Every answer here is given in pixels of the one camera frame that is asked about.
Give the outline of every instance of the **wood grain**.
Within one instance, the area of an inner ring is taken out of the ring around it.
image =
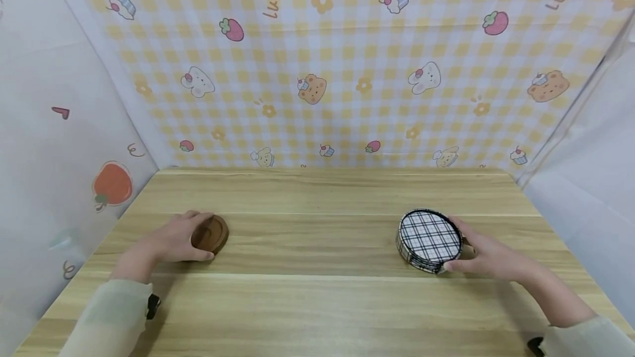
[[[164,304],[139,356],[526,356],[547,324],[520,287],[411,268],[396,251],[411,208],[463,216],[550,266],[626,321],[507,174],[490,169],[169,169],[157,173],[18,350],[59,352],[134,240],[188,209],[230,238],[212,264],[164,264]]]

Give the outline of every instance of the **light green sleeve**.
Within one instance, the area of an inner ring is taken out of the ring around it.
[[[146,328],[151,284],[112,279],[88,302],[60,357],[128,357]]]
[[[570,328],[549,327],[540,349],[547,357],[635,356],[633,341],[601,316]]]

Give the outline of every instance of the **stack of coasters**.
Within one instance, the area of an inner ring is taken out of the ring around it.
[[[444,263],[460,256],[463,236],[445,215],[421,208],[401,218],[396,243],[410,265],[439,274]]]

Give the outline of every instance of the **wall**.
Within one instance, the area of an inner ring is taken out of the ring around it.
[[[625,28],[520,185],[635,327],[635,27]]]
[[[0,356],[9,356],[157,168],[66,3],[0,1]],[[113,189],[96,212],[93,180],[108,161],[117,167],[95,187]]]
[[[156,124],[137,129],[150,148],[169,152],[169,164],[495,166],[514,177],[534,161],[631,7],[67,1],[109,58],[135,124],[143,116]]]

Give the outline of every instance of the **checkered wallpaper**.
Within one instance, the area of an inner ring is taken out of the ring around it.
[[[635,0],[86,0],[174,161],[519,175]]]

